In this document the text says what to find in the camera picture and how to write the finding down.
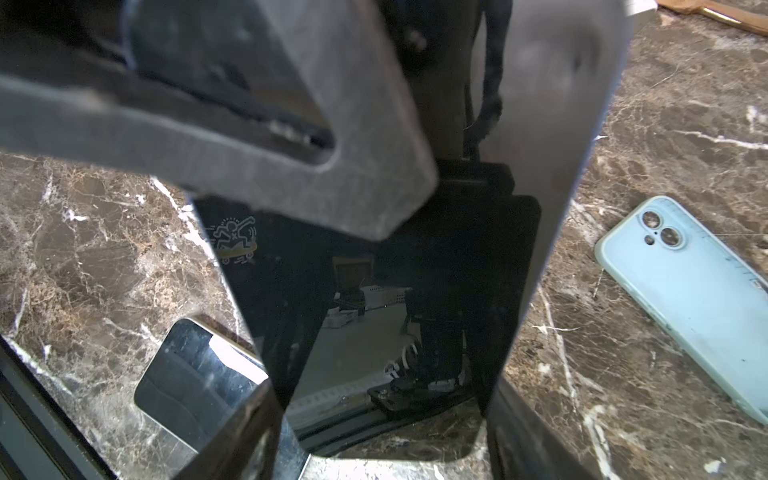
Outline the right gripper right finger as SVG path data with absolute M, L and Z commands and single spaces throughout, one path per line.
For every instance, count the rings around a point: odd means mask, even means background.
M 486 412 L 487 446 L 495 479 L 592 479 L 547 425 L 505 380 Z

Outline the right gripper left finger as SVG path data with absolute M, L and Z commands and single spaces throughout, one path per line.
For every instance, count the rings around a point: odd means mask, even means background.
M 372 241 L 438 183 L 373 1 L 5 1 L 1 147 Z

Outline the black phone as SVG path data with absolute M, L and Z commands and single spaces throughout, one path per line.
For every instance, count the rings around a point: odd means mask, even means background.
M 299 447 L 462 457 L 477 434 L 379 451 L 471 400 L 484 416 L 625 60 L 622 1 L 380 1 L 437 184 L 368 241 L 194 201 Z
M 195 455 L 178 479 L 299 479 L 309 455 L 262 361 L 220 332 L 181 318 L 145 369 L 135 405 Z

